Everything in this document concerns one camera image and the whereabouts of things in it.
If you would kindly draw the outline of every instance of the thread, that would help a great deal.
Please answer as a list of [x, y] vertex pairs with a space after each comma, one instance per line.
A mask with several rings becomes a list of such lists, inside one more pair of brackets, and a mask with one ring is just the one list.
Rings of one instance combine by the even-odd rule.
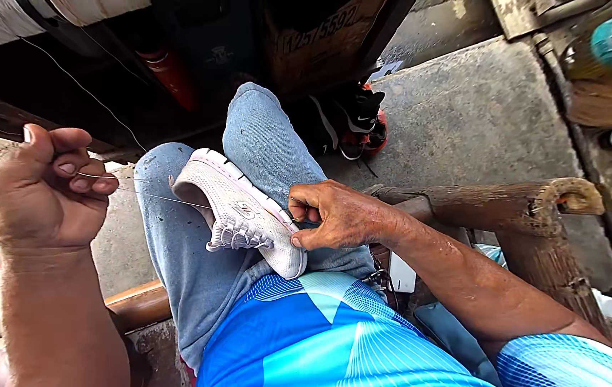
[[143, 83], [144, 83], [146, 86], [148, 86], [148, 82], [144, 81], [144, 79], [143, 79], [142, 77], [140, 77], [140, 76], [136, 75], [136, 74], [135, 74], [135, 73], [134, 73], [132, 70], [130, 70], [130, 69], [129, 69], [129, 67], [125, 66], [125, 65], [124, 65], [124, 63], [122, 63], [122, 61], [121, 61], [119, 58], [117, 58], [117, 57], [116, 57], [116, 56], [115, 56], [115, 55], [114, 55], [112, 52], [110, 52], [110, 51], [108, 51], [107, 49], [105, 49], [105, 48], [104, 48], [104, 47], [103, 47], [103, 46], [102, 46], [102, 45], [101, 45], [101, 44], [98, 42], [98, 40], [95, 40], [95, 39], [94, 39], [94, 38], [93, 38], [91, 35], [89, 35], [89, 34], [88, 34], [88, 32], [87, 32], [87, 31], [86, 31], [84, 28], [80, 28], [80, 30], [81, 30], [81, 31], [83, 31], [83, 32], [84, 32], [84, 33], [87, 35], [87, 37], [88, 37], [90, 40], [93, 40], [93, 42], [94, 42], [94, 43], [96, 43], [96, 44], [98, 45], [98, 47], [100, 47], [101, 49], [103, 49], [103, 51], [107, 52], [107, 53], [108, 53], [108, 55], [110, 55], [110, 56], [111, 56], [113, 59], [115, 59], [117, 62], [119, 62], [119, 63], [120, 63], [120, 65], [121, 65], [121, 66], [122, 66], [122, 67], [123, 67], [125, 70], [127, 70], [127, 71], [129, 72], [129, 74], [131, 74], [131, 75], [133, 75], [133, 76], [137, 77], [137, 78], [139, 79], [139, 81], [143, 82]]
[[183, 201], [181, 201], [181, 200], [175, 200], [175, 199], [170, 199], [170, 198], [165, 198], [165, 197], [163, 197], [163, 196], [151, 195], [150, 193], [138, 192], [138, 191], [135, 191], [135, 190], [133, 190], [133, 189], [126, 189], [126, 188], [122, 188], [122, 187], [118, 187], [117, 189], [121, 189], [122, 191], [133, 192], [133, 193], [135, 193], [135, 194], [139, 194], [139, 195], [151, 196], [151, 197], [153, 197], [153, 198], [159, 198], [159, 199], [163, 199], [163, 200], [170, 200], [171, 202], [182, 203], [183, 205], [190, 205], [190, 206], [194, 206], [194, 207], [201, 207], [201, 208], [213, 209], [212, 207], [206, 207], [206, 206], [202, 206], [202, 205], [195, 205], [195, 204], [193, 204], [193, 203], [183, 202]]
[[42, 49], [41, 47], [38, 47], [37, 45], [33, 44], [32, 42], [20, 37], [19, 39], [24, 40], [25, 42], [27, 42], [28, 44], [34, 46], [37, 49], [40, 49], [41, 51], [43, 51], [49, 58], [52, 59], [52, 61], [55, 63], [56, 66], [58, 66], [58, 68], [60, 70], [62, 70], [63, 73], [67, 74], [70, 78], [72, 78], [72, 81], [74, 81], [74, 83], [76, 83], [82, 90], [84, 90], [88, 95], [92, 96], [93, 99], [95, 99], [96, 102], [98, 102], [101, 106], [103, 106], [105, 108], [105, 110], [109, 111], [110, 114], [112, 115], [112, 117], [119, 122], [122, 126], [124, 126], [125, 128], [127, 128], [127, 130], [129, 130], [129, 133], [131, 133], [132, 138], [134, 138], [134, 141], [136, 141], [137, 145], [139, 145], [141, 147], [141, 149], [144, 150], [144, 152], [148, 152], [148, 150], [146, 148], [144, 148], [144, 145], [141, 145], [141, 143], [139, 142], [139, 140], [136, 138], [136, 135], [134, 134], [134, 131], [129, 128], [129, 126], [125, 125], [120, 119], [118, 119], [117, 116], [115, 116], [115, 113], [112, 112], [112, 110], [110, 110], [109, 107], [105, 106], [105, 104], [103, 102], [101, 102], [98, 98], [96, 98], [95, 95], [93, 95], [93, 93], [89, 92], [86, 87], [82, 86], [82, 84], [79, 83], [79, 81], [77, 81], [76, 78], [74, 78], [67, 70], [65, 70], [62, 66], [60, 66], [60, 64], [58, 63], [58, 61], [53, 58], [53, 56], [51, 54], [48, 53], [48, 51], [46, 51], [45, 49]]
[[142, 181], [142, 182], [150, 182], [150, 180], [145, 180], [145, 179], [137, 179], [137, 178], [126, 178], [126, 179], [121, 179], [121, 178], [116, 178], [114, 176], [97, 176], [97, 175], [89, 175], [88, 173], [83, 173], [83, 172], [77, 172], [78, 175], [81, 176], [87, 176], [89, 178], [98, 178], [98, 179], [115, 179], [115, 180], [138, 180], [138, 181]]

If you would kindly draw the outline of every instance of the white sneaker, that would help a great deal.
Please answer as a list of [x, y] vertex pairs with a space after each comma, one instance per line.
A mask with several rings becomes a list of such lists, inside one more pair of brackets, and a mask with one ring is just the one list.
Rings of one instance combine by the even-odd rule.
[[306, 251], [291, 245], [291, 234], [299, 228], [287, 212], [218, 152], [194, 151], [173, 192], [184, 202], [212, 208], [195, 207], [212, 224], [208, 251], [256, 248], [288, 280], [306, 269]]

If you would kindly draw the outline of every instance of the man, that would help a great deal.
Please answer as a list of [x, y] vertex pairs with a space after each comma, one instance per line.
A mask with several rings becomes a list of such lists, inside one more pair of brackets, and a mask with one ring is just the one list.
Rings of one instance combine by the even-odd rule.
[[[25, 127], [0, 167], [3, 336], [19, 386], [127, 386], [90, 242], [117, 180], [81, 129]], [[209, 252], [208, 224], [180, 202], [193, 149], [164, 144], [135, 169], [155, 270], [199, 386], [488, 386], [357, 279], [365, 244], [395, 251], [478, 340], [504, 386], [612, 386], [612, 348], [590, 324], [473, 249], [379, 200], [326, 180], [275, 95], [252, 83], [230, 104], [225, 155], [304, 227], [306, 274], [285, 280], [256, 249]]]

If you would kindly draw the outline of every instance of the blue patterned shirt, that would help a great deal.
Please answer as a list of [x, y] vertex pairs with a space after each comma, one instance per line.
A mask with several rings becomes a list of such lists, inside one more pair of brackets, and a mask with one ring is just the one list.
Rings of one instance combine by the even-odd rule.
[[[612, 386], [612, 349], [570, 335], [511, 340], [504, 387]], [[368, 286], [337, 272], [261, 278], [208, 342], [201, 386], [491, 386]]]

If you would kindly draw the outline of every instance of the white smartphone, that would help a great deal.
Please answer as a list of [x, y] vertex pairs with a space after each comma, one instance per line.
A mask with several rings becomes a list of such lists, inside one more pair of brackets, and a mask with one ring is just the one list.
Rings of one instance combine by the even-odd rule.
[[395, 291], [413, 293], [416, 290], [416, 272], [394, 251], [390, 254], [390, 277]]

